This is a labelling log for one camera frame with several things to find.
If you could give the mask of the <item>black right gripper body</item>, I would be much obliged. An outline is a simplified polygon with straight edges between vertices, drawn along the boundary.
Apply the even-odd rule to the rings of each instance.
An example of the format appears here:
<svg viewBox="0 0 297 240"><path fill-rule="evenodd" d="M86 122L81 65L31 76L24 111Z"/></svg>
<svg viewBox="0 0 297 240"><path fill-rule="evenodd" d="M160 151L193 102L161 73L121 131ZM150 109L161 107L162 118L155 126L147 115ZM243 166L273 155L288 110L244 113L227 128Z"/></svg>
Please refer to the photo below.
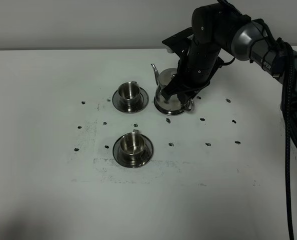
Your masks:
<svg viewBox="0 0 297 240"><path fill-rule="evenodd" d="M176 93L191 94L208 86L221 47L214 42L190 41L187 56L177 71Z"/></svg>

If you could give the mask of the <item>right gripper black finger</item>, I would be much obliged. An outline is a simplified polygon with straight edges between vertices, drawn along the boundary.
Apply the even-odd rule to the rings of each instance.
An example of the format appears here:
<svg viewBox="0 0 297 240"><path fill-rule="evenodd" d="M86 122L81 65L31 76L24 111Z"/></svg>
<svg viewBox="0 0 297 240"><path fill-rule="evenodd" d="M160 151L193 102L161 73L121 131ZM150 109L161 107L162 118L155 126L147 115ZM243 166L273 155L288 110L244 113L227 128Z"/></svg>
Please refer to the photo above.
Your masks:
<svg viewBox="0 0 297 240"><path fill-rule="evenodd" d="M169 100L171 96L178 94L182 91L182 78L174 76L171 81L162 90L162 96L165 100Z"/></svg>
<svg viewBox="0 0 297 240"><path fill-rule="evenodd" d="M187 103L190 99L193 100L197 94L197 90L181 92L177 94L177 98L181 103Z"/></svg>

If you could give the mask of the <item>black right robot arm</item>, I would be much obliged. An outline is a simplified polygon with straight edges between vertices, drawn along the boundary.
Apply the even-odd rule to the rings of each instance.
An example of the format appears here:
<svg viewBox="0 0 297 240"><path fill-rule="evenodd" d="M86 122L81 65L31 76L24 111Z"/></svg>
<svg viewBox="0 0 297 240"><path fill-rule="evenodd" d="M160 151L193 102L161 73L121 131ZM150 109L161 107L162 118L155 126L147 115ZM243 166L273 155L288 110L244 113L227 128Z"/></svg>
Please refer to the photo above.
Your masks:
<svg viewBox="0 0 297 240"><path fill-rule="evenodd" d="M292 78L291 100L297 101L297 51L274 38L262 19L251 19L225 0L194 10L191 27L165 39L163 44L179 56L175 77L162 96L186 102L207 87L225 65L221 50L234 60L258 64L281 84Z"/></svg>

